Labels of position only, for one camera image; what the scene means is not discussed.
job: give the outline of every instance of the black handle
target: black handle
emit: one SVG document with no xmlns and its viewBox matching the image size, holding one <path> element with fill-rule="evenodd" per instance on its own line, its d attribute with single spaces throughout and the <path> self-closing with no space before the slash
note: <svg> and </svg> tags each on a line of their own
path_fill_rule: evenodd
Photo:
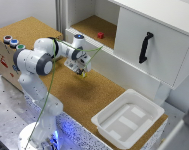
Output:
<svg viewBox="0 0 189 150">
<path fill-rule="evenodd" d="M 147 32 L 147 36 L 145 37 L 144 41 L 143 41 L 143 45 L 141 48 L 141 54 L 139 57 L 139 63 L 142 64 L 143 62 L 145 62 L 147 60 L 147 57 L 145 57 L 145 53 L 147 50 L 147 45 L 148 45 L 148 40 L 151 39 L 154 35 L 150 32 Z"/>
</svg>

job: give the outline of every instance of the cabinet drawer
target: cabinet drawer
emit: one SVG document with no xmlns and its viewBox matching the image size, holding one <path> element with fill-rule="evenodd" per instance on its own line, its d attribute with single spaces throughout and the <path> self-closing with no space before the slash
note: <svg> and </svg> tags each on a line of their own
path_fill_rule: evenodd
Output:
<svg viewBox="0 0 189 150">
<path fill-rule="evenodd" d="M 154 36 L 148 40 L 147 60 L 140 64 L 139 56 L 147 32 Z M 125 61 L 173 86 L 188 48 L 189 36 L 120 9 L 114 54 Z"/>
</svg>

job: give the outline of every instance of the brown cardboard box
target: brown cardboard box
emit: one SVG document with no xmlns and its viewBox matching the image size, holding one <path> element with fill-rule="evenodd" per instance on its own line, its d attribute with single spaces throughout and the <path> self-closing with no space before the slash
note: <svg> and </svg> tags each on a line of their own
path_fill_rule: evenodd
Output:
<svg viewBox="0 0 189 150">
<path fill-rule="evenodd" d="M 33 49 L 34 42 L 39 38 L 56 37 L 62 39 L 63 36 L 34 17 L 0 29 L 0 74 L 19 90 L 22 90 L 18 83 L 20 72 L 14 70 L 13 54 L 15 49 L 11 49 L 9 45 L 3 43 L 3 37 L 6 35 L 11 35 L 14 39 L 19 40 L 20 44 L 25 45 L 27 49 Z"/>
</svg>

